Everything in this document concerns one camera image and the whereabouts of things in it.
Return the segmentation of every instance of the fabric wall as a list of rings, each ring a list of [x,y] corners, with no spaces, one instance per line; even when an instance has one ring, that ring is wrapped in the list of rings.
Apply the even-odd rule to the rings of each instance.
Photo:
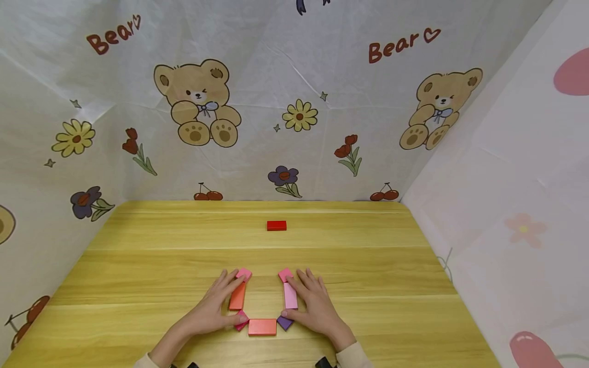
[[[589,40],[554,1],[403,198],[504,367],[589,367]]]
[[[0,362],[123,201],[399,200],[549,1],[0,2]]]

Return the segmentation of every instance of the purple flower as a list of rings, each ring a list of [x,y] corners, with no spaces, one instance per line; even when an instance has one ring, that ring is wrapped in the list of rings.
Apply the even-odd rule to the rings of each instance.
[[[297,181],[297,175],[299,170],[292,168],[288,170],[284,166],[278,166],[276,171],[272,171],[268,174],[268,179],[273,182],[277,187],[281,187],[285,184],[293,184]]]
[[[73,204],[72,210],[74,215],[80,220],[84,217],[92,216],[92,204],[100,198],[102,193],[99,192],[100,187],[92,187],[86,192],[77,192],[70,198]]]

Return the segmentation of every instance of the bow tie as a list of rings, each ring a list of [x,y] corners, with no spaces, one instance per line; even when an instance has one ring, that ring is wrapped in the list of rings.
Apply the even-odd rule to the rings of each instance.
[[[209,111],[215,111],[216,109],[218,109],[219,104],[214,101],[210,101],[207,102],[205,105],[196,105],[196,107],[198,107],[198,112],[202,112],[205,116],[211,117]]]
[[[447,118],[448,116],[452,115],[453,110],[451,108],[447,108],[445,110],[438,110],[434,112],[434,122],[436,124],[440,123],[440,118]]]

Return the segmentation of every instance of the wooden table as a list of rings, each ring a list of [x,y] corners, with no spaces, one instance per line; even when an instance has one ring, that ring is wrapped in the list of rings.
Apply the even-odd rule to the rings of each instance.
[[[138,201],[118,206],[4,367],[131,368],[237,267],[253,272],[250,318],[278,317],[283,268],[322,275],[376,367],[499,366],[402,204]],[[329,341],[294,324],[196,337],[175,364],[312,368],[323,356],[335,363]]]

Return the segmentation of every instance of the orange block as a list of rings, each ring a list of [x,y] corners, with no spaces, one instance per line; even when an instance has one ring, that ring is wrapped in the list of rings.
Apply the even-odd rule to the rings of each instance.
[[[246,283],[241,283],[231,294],[231,300],[229,301],[229,310],[241,310],[243,309],[243,301],[246,299]]]
[[[257,319],[250,320],[247,328],[249,336],[275,336],[276,320],[275,319]]]

